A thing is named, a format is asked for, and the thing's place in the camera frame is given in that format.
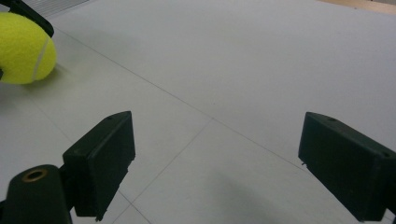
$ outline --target black object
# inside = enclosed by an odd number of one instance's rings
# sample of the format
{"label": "black object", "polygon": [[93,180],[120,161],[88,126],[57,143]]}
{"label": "black object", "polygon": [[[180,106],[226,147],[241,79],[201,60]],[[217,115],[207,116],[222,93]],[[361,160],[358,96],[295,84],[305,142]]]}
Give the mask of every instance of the black object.
{"label": "black object", "polygon": [[44,19],[40,14],[26,5],[22,0],[0,0],[0,4],[9,7],[9,12],[19,14],[34,21],[39,25],[50,37],[53,36],[53,27],[49,21]]}
{"label": "black object", "polygon": [[64,166],[41,165],[15,176],[0,203],[1,224],[101,220],[134,159],[131,112],[102,120],[64,153]]}
{"label": "black object", "polygon": [[306,113],[299,158],[358,221],[396,214],[396,153],[339,120]]}

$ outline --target white seam on tennis ball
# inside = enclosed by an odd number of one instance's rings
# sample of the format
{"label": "white seam on tennis ball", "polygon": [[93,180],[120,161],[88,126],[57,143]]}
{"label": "white seam on tennis ball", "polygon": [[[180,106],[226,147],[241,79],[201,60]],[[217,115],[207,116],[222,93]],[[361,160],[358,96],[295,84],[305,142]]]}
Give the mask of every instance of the white seam on tennis ball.
{"label": "white seam on tennis ball", "polygon": [[41,52],[40,52],[40,54],[39,54],[38,57],[37,57],[37,62],[35,62],[35,69],[33,70],[32,81],[35,81],[35,77],[37,76],[38,66],[39,66],[40,63],[41,63],[41,59],[43,59],[44,52],[46,51],[46,48],[47,48],[47,45],[48,45],[49,41],[50,41],[50,37],[47,36],[46,43],[44,43],[44,46],[43,46],[43,48],[41,49]]}

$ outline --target wooden edge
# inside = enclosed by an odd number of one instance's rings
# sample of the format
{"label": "wooden edge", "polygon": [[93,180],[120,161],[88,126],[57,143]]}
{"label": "wooden edge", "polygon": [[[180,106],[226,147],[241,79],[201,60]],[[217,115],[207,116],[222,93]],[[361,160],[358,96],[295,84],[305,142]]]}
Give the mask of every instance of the wooden edge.
{"label": "wooden edge", "polygon": [[346,7],[356,7],[375,12],[396,15],[396,6],[384,3],[377,3],[368,0],[319,0],[320,2],[333,3]]}

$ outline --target bolt hole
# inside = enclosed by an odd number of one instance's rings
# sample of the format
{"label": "bolt hole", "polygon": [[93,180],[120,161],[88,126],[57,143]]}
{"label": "bolt hole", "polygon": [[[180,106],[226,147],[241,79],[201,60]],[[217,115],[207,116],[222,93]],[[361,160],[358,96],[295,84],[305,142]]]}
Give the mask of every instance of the bolt hole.
{"label": "bolt hole", "polygon": [[37,170],[33,170],[29,173],[27,173],[26,175],[23,176],[22,181],[29,183],[29,182],[35,182],[41,178],[43,178],[44,176],[46,176],[48,173],[47,170],[44,169],[37,169]]}

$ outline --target yellow tennis ball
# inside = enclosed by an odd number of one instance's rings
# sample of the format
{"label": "yellow tennis ball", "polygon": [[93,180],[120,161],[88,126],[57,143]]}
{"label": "yellow tennis ball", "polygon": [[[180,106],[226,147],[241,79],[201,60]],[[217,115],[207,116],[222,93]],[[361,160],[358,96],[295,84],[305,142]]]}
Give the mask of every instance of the yellow tennis ball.
{"label": "yellow tennis ball", "polygon": [[35,22],[0,12],[0,81],[26,84],[50,74],[56,64],[52,39]]}

